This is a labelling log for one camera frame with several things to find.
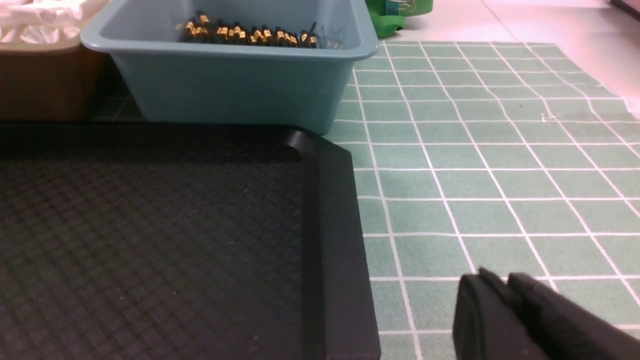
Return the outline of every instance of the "blue container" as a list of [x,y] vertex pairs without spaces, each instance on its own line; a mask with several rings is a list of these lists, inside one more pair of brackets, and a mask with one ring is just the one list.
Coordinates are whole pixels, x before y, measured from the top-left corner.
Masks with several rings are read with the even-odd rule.
[[[212,21],[297,33],[317,21],[322,49],[178,43],[176,26],[197,10]],[[364,0],[111,0],[81,38],[113,57],[149,121],[319,134],[331,128],[355,62],[378,48]]]

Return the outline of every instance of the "black plastic tray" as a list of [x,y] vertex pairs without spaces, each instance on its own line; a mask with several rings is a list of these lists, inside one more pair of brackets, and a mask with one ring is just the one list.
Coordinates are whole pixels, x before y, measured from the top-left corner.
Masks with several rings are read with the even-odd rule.
[[0,124],[0,359],[379,359],[348,151]]
[[636,9],[632,8],[630,5],[628,5],[625,0],[611,0],[611,3],[613,5],[616,5],[618,8],[622,9],[623,11],[627,12],[629,15],[635,17],[636,19],[640,20],[640,12],[637,11]]

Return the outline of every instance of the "brown container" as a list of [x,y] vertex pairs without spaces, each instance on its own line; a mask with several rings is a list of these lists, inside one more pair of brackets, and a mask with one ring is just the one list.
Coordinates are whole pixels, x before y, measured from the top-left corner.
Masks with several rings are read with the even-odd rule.
[[85,48],[79,35],[0,43],[0,120],[84,120],[119,81],[109,54]]

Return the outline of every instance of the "green object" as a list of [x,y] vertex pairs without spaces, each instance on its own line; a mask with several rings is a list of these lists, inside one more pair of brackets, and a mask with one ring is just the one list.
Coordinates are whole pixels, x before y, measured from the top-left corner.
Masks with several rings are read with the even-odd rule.
[[433,0],[366,0],[378,38],[391,37],[404,28],[404,18],[433,10]]

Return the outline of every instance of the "green grid mat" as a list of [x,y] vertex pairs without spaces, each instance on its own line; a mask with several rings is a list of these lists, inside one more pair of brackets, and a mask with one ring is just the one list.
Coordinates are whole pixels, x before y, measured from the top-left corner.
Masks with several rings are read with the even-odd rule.
[[[126,89],[97,115],[140,120]],[[556,46],[382,42],[326,137],[353,155],[384,359],[454,359],[479,266],[640,338],[640,122]]]

